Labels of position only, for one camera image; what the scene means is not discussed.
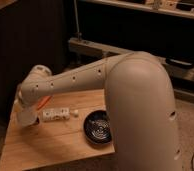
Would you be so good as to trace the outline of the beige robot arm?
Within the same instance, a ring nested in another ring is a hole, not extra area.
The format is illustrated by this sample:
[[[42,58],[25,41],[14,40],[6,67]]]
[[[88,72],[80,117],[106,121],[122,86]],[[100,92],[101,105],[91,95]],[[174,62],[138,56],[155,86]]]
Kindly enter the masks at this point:
[[[102,89],[120,171],[183,171],[175,97],[159,59],[136,51],[53,75],[34,66],[20,85],[18,123],[37,120],[35,104],[56,93]]]

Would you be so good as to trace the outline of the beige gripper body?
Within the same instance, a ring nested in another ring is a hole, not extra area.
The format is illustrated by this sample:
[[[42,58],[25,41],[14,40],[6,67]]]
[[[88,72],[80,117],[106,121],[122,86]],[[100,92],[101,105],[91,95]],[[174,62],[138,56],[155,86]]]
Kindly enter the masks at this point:
[[[16,113],[20,113],[25,111],[26,109],[31,109],[33,112],[38,111],[37,104],[27,104],[23,99],[21,91],[18,91],[14,100],[14,111]]]

